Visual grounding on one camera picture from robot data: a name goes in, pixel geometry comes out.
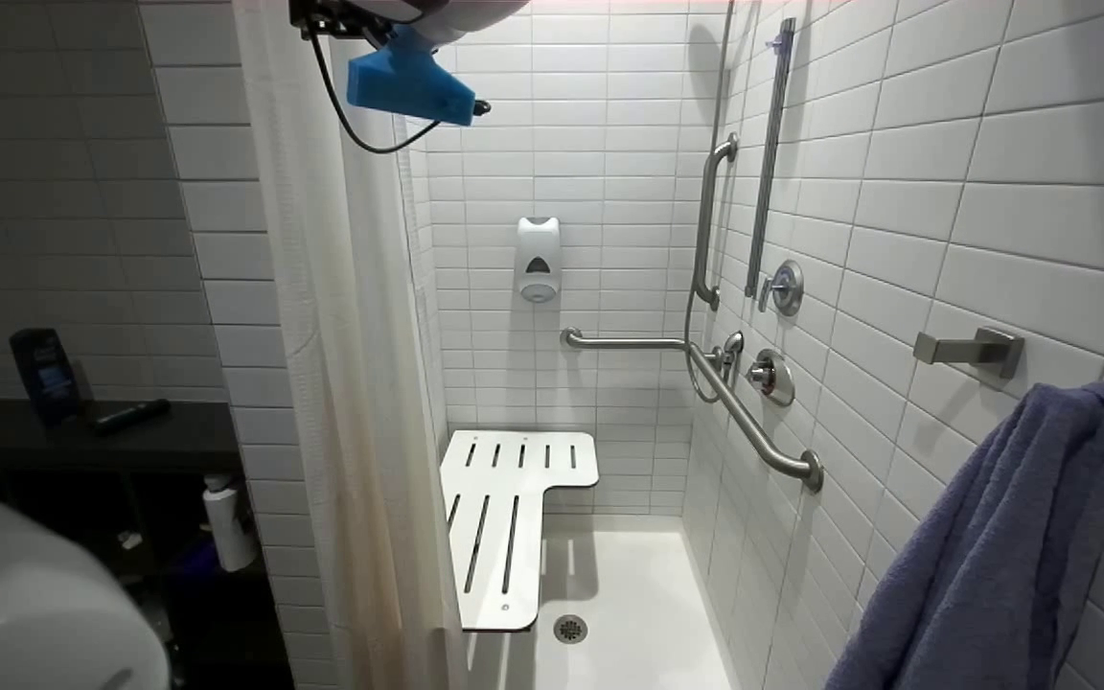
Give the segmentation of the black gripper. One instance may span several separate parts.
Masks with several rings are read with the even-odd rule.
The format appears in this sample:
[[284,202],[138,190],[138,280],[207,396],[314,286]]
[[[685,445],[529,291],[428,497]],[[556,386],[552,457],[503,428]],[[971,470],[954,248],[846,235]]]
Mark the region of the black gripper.
[[392,31],[387,18],[351,8],[350,0],[286,0],[286,18],[303,38],[383,38]]

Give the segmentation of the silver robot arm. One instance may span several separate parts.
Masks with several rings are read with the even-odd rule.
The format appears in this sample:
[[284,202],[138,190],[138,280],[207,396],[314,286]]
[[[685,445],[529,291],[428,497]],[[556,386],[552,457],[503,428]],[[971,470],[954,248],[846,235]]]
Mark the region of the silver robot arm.
[[424,45],[456,43],[503,23],[529,0],[286,0],[286,18],[303,38],[363,38],[368,45],[415,31]]

